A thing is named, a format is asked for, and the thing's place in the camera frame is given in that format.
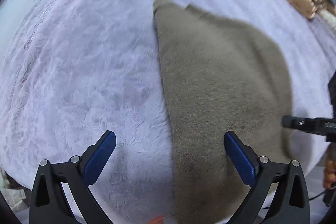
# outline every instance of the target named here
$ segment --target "metal screw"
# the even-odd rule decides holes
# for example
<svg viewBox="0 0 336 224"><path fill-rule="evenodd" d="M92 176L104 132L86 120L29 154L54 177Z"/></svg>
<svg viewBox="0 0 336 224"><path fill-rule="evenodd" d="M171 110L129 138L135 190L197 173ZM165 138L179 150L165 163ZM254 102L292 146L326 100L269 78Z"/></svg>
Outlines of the metal screw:
<svg viewBox="0 0 336 224"><path fill-rule="evenodd" d="M48 161L47 160L41 160L40 165L45 166L47 165Z"/></svg>
<svg viewBox="0 0 336 224"><path fill-rule="evenodd" d="M268 158L265 157L265 156L261 156L259 159L260 159L260 161L261 161L262 163L264 163L264 164L268 163Z"/></svg>
<svg viewBox="0 0 336 224"><path fill-rule="evenodd" d="M76 163L76 162L78 162L79 161L79 157L78 156L73 156L72 158L71 158L71 162L73 162L74 164Z"/></svg>
<svg viewBox="0 0 336 224"><path fill-rule="evenodd" d="M295 166L295 167L298 167L300 165L299 161L298 160L293 160L292 161L292 164Z"/></svg>

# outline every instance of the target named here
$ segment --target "black cable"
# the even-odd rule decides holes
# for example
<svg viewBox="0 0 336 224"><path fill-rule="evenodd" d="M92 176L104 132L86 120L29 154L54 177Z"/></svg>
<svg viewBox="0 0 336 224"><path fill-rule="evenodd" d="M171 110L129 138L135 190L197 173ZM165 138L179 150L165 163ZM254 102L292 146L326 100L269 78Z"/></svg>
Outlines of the black cable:
<svg viewBox="0 0 336 224"><path fill-rule="evenodd" d="M326 190L324 190L322 193L319 193L318 195L316 195L316 196L310 198L309 201L312 201L313 199L318 198L319 196L322 196L325 192L326 192Z"/></svg>
<svg viewBox="0 0 336 224"><path fill-rule="evenodd" d="M324 190L322 193L320 193L320 194L314 196L313 198L310 198L309 201L312 201L313 199L318 198L319 196L322 196L325 192L326 192L326 191Z"/></svg>

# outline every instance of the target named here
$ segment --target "fuzzy fabric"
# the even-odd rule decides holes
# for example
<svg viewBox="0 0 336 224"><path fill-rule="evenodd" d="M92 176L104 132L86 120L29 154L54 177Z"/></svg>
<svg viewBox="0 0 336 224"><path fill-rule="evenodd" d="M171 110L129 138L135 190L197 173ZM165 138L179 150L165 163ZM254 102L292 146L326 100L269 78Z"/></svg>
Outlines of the fuzzy fabric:
<svg viewBox="0 0 336 224"><path fill-rule="evenodd" d="M214 224L238 209L244 185L223 149L233 130L257 155L290 162L287 65L276 43L245 22L171 0L154 2L163 88L173 132L179 224Z"/></svg>
<svg viewBox="0 0 336 224"><path fill-rule="evenodd" d="M117 147L90 187L106 214L114 223L143 224L174 212L153 1L35 1L0 75L0 162L17 182L31 189L42 159L81 155L108 129ZM327 84L336 69L336 40L320 17L308 22L286 0L174 1L264 32L288 65L293 115L331 117ZM321 136L294 133L291 146L308 172L327 144Z"/></svg>
<svg viewBox="0 0 336 224"><path fill-rule="evenodd" d="M318 14L328 23L334 33L336 33L336 17L326 9L318 10Z"/></svg>

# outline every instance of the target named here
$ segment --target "white fluffy blanket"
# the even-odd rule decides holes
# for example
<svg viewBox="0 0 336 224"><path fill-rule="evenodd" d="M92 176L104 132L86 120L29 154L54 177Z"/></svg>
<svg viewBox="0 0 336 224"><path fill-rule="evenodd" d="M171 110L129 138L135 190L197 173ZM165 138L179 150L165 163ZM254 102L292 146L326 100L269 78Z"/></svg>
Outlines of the white fluffy blanket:
<svg viewBox="0 0 336 224"><path fill-rule="evenodd" d="M35 1L0 76L0 161L19 183L32 188L42 159L81 155L112 130L117 147L90 187L107 215L118 224L143 224L174 212L153 1ZM309 22L286 0L174 1L262 30L287 61L293 114L331 117L327 84L336 69L336 40L320 17ZM305 172L326 147L323 137L306 133L293 134L291 145Z"/></svg>

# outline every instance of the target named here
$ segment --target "blue gripper pad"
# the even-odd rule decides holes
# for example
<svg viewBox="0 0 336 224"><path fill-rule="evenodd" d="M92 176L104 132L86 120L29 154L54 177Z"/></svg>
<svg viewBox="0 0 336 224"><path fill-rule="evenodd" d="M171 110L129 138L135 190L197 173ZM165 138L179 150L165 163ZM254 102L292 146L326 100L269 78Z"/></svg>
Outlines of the blue gripper pad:
<svg viewBox="0 0 336 224"><path fill-rule="evenodd" d="M91 145L83 153L83 183L86 186L94 184L102 172L106 162L116 147L116 135L106 131L95 145Z"/></svg>
<svg viewBox="0 0 336 224"><path fill-rule="evenodd" d="M225 133L224 147L241 180L244 184L253 187L259 172L256 153L251 147L244 145L233 131Z"/></svg>

